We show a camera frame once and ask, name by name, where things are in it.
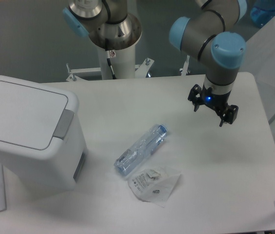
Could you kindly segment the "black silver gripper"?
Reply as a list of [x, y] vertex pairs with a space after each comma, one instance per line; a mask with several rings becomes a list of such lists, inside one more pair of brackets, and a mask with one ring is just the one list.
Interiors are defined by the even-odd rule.
[[201, 105], [205, 105], [220, 114], [220, 127], [223, 124], [233, 124], [238, 115], [238, 106], [229, 105], [228, 99], [232, 91], [233, 84], [217, 85], [205, 77], [203, 88], [195, 84], [188, 95], [188, 100], [194, 105], [196, 112]]

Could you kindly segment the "second grey robot arm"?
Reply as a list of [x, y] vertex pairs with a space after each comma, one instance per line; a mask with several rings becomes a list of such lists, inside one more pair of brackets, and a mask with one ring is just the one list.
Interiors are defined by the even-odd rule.
[[70, 0], [63, 18], [79, 37], [89, 37], [98, 47], [122, 50], [142, 35], [139, 20], [128, 12], [127, 0]]

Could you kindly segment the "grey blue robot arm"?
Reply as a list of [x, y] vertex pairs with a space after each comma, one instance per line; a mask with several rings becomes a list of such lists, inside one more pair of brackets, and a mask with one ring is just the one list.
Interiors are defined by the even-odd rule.
[[194, 111], [205, 105], [220, 117], [220, 124], [233, 124], [238, 106], [228, 99], [246, 51], [244, 38], [229, 30], [247, 11], [245, 0], [198, 0], [201, 14], [178, 18], [169, 31], [169, 42], [206, 68], [203, 86], [194, 85], [188, 100]]

